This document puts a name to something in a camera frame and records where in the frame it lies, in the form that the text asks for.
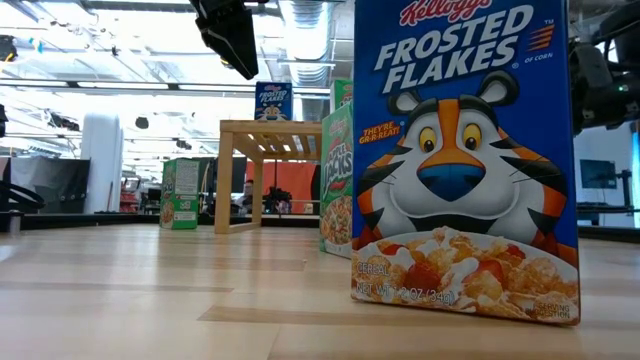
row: strawberry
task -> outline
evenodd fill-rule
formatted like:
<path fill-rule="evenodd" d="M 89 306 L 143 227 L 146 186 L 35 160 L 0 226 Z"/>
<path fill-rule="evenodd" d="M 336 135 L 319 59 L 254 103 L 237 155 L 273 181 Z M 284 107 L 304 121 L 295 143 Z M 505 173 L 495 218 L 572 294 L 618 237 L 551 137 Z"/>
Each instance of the strawberry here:
<path fill-rule="evenodd" d="M 520 248 L 518 248 L 515 245 L 509 244 L 507 245 L 507 253 L 515 256 L 515 257 L 519 257 L 520 259 L 524 260 L 527 256 L 522 252 L 522 250 L 520 250 Z"/>
<path fill-rule="evenodd" d="M 404 246 L 398 244 L 391 244 L 382 250 L 382 253 L 385 255 L 395 255 L 398 252 L 398 249 Z"/>
<path fill-rule="evenodd" d="M 467 275 L 462 282 L 466 283 L 471 281 L 476 275 L 482 274 L 483 271 L 488 271 L 495 277 L 500 283 L 504 281 L 504 275 L 502 274 L 502 265 L 496 260 L 484 260 L 478 264 L 478 269 L 473 273 Z"/>
<path fill-rule="evenodd" d="M 407 289 L 420 289 L 424 292 L 436 290 L 440 285 L 440 276 L 426 262 L 411 265 L 404 280 Z"/>

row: white column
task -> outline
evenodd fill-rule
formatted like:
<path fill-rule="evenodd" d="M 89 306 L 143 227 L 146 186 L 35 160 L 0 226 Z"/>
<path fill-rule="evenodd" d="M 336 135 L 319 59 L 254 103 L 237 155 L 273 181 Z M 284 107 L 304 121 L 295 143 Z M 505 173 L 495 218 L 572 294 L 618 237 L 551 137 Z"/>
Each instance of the white column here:
<path fill-rule="evenodd" d="M 122 125 L 117 114 L 85 115 L 80 157 L 91 159 L 85 214 L 120 209 L 123 141 Z"/>

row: tony the tiger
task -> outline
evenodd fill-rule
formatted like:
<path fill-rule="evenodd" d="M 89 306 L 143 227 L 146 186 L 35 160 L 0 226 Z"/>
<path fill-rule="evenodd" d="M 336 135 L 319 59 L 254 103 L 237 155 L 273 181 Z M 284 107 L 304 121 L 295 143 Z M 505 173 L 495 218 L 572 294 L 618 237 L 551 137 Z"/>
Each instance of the tony the tiger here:
<path fill-rule="evenodd" d="M 412 91 L 391 97 L 389 111 L 407 116 L 406 130 L 358 179 L 366 226 L 354 250 L 449 226 L 504 236 L 577 264 L 576 250 L 558 244 L 553 233 L 567 201 L 564 174 L 510 138 L 494 112 L 518 96 L 517 81 L 494 71 L 476 95 L 422 100 Z"/>

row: green cereal box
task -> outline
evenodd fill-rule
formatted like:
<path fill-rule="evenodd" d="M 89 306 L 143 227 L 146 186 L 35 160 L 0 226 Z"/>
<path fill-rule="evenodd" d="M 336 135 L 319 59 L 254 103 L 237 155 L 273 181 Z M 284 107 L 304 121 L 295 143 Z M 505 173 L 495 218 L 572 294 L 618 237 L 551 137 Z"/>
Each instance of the green cereal box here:
<path fill-rule="evenodd" d="M 352 112 L 348 103 L 322 121 L 320 250 L 351 257 Z"/>
<path fill-rule="evenodd" d="M 330 110 L 336 111 L 351 102 L 353 98 L 353 81 L 337 79 L 331 86 Z"/>
<path fill-rule="evenodd" d="M 195 229 L 198 227 L 197 161 L 175 159 L 164 163 L 160 227 Z"/>

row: kellogg's logo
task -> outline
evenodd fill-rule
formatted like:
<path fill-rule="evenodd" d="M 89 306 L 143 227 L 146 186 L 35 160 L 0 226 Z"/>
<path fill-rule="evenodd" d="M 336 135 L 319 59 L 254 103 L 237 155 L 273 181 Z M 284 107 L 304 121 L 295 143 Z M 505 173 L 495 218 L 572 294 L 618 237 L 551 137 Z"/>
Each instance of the kellogg's logo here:
<path fill-rule="evenodd" d="M 416 26 L 426 19 L 448 16 L 450 23 L 469 20 L 478 9 L 491 6 L 493 0 L 415 0 L 400 12 L 400 26 Z"/>

